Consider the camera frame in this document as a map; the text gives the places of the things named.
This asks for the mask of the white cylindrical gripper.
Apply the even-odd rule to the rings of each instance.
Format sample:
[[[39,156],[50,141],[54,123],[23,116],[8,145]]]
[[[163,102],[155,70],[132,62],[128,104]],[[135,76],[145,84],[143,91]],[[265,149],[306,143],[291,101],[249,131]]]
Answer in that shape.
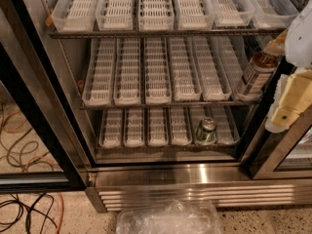
[[[286,78],[271,122],[287,130],[312,104],[312,4],[307,4],[284,30],[270,41],[263,52],[271,56],[283,56],[298,69]]]

